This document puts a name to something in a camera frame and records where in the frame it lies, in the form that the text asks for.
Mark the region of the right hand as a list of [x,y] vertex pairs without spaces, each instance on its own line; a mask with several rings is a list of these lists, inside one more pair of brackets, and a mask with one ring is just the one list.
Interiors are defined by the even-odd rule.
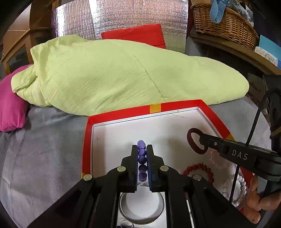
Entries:
[[257,193],[258,178],[254,175],[250,181],[248,195],[244,201],[244,216],[253,224],[257,224],[261,218],[260,210],[276,210],[280,204],[280,192],[276,192],[267,197],[261,198]]

